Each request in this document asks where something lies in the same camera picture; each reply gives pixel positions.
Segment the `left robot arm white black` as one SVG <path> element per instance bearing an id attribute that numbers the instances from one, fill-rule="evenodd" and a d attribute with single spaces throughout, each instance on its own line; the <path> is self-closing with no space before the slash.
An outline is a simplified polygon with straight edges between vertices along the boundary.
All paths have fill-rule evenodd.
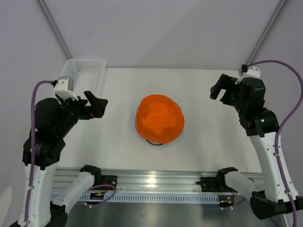
<path id="1" fill-rule="evenodd" d="M 23 145 L 26 191 L 20 218 L 13 227 L 63 227 L 84 192 L 102 186 L 101 169 L 85 165 L 63 195 L 51 201 L 52 183 L 66 143 L 64 138 L 80 120 L 102 118 L 108 100 L 85 91 L 78 97 L 42 99 L 32 109 L 34 123 Z"/>

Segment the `purple bucket hat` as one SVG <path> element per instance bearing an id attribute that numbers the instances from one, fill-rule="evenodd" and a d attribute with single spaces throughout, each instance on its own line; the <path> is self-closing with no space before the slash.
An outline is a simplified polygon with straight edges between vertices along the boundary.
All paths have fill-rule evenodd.
<path id="1" fill-rule="evenodd" d="M 138 110 L 139 110 L 139 107 L 137 107 L 136 109 L 136 113 L 135 113 L 135 120 L 134 120 L 134 127 L 135 127 L 135 130 L 138 132 L 138 129 L 137 129 L 137 114 L 138 114 Z"/>

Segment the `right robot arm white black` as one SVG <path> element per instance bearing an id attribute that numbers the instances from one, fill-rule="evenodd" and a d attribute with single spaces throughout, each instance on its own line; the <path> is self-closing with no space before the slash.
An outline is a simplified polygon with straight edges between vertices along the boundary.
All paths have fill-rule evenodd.
<path id="1" fill-rule="evenodd" d="M 246 178 L 235 167 L 220 169 L 216 187 L 221 191 L 234 189 L 250 202 L 258 219 L 271 218 L 287 213 L 296 214 L 303 208 L 303 198 L 295 189 L 288 173 L 285 173 L 287 190 L 279 167 L 286 171 L 281 143 L 275 141 L 278 131 L 276 115 L 264 107 L 265 85 L 259 78 L 233 78 L 222 74 L 210 89 L 210 98 L 216 99 L 220 91 L 225 93 L 221 102 L 235 108 L 239 122 L 257 153 L 264 179 L 264 187 Z"/>

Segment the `red hat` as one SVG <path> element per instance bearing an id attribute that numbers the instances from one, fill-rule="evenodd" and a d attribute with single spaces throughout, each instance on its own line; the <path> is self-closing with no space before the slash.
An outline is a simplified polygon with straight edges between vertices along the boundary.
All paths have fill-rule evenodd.
<path id="1" fill-rule="evenodd" d="M 139 106 L 137 129 L 145 140 L 168 144 L 182 134 L 185 117 L 180 106 L 170 97 L 148 95 Z"/>

